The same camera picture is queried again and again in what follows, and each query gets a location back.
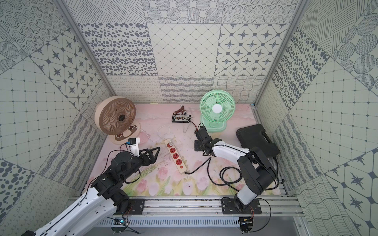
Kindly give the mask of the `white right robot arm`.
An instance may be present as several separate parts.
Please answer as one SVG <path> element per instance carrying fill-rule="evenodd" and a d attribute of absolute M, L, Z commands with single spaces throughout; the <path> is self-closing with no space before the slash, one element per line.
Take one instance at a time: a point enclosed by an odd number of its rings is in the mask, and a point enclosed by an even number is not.
<path fill-rule="evenodd" d="M 230 145 L 219 138 L 213 139 L 205 127 L 195 132 L 197 151 L 205 156 L 224 158 L 237 163 L 241 176 L 245 181 L 244 187 L 234 196 L 235 207 L 242 211 L 262 194 L 278 178 L 277 171 L 258 147 L 251 149 Z"/>

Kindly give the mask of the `cream red power strip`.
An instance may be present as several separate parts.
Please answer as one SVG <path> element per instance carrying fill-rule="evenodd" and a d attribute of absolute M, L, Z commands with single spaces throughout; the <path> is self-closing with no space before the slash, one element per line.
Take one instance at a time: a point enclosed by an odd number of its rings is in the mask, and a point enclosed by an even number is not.
<path fill-rule="evenodd" d="M 171 139 L 166 139 L 164 143 L 179 173 L 184 174 L 187 171 L 187 167 L 173 141 Z"/>

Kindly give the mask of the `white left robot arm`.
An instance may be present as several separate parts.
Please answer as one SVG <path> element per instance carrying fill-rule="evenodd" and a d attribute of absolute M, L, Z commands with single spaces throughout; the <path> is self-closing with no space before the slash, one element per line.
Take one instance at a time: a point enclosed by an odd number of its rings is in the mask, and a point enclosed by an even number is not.
<path fill-rule="evenodd" d="M 122 187 L 127 179 L 143 166 L 154 164 L 160 147 L 143 149 L 137 154 L 120 151 L 110 166 L 95 178 L 86 193 L 56 218 L 35 231 L 25 231 L 25 236 L 83 236 L 101 220 L 115 213 L 128 213 L 139 208 Z"/>

